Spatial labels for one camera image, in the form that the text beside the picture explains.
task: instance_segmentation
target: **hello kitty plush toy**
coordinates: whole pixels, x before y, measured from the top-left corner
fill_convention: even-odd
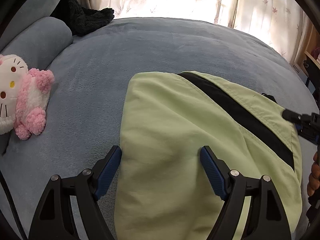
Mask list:
[[[53,81],[50,70],[28,70],[19,56],[0,55],[0,134],[14,128],[26,140],[42,133]]]

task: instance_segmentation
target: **silver screw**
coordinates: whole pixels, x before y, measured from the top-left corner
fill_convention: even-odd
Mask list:
[[[85,169],[85,170],[82,171],[83,175],[89,175],[90,173],[91,173],[90,169]]]
[[[52,181],[56,181],[57,179],[59,179],[59,175],[55,174],[51,176]]]
[[[264,179],[265,181],[270,181],[270,180],[271,180],[271,178],[270,178],[268,175],[264,175],[264,176],[263,176],[263,179]]]
[[[237,171],[237,170],[232,170],[232,171],[230,171],[230,173],[232,176],[235,176],[235,177],[239,175],[239,171]]]

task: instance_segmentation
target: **curtain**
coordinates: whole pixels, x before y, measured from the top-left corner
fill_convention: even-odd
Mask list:
[[[291,65],[304,52],[309,19],[294,0],[80,0],[84,7],[115,10],[125,17],[172,17],[206,21],[257,37]]]

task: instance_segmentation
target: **black fuzzy fabric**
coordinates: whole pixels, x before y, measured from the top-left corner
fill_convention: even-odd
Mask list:
[[[111,8],[98,11],[82,7],[77,0],[60,0],[51,17],[62,20],[72,35],[84,36],[110,23],[113,13]]]

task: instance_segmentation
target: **bed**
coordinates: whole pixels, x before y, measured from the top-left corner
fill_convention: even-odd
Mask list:
[[[45,6],[32,10],[42,1]],[[0,169],[6,178],[24,229],[28,232],[38,200],[53,174],[74,176],[119,144],[128,82],[139,72],[196,70],[273,95],[298,113],[317,105],[292,67],[258,39],[207,22],[173,18],[125,18],[84,37],[72,36],[60,20],[49,17],[59,0],[28,0],[0,39],[3,55],[17,54],[29,67],[55,75],[40,136],[21,141],[14,132],[0,136]],[[300,138],[303,153],[303,211],[293,239],[306,230],[307,183],[316,147]],[[99,201],[115,235],[116,181]],[[79,236],[86,239],[72,199]],[[0,209],[18,232],[4,192]]]

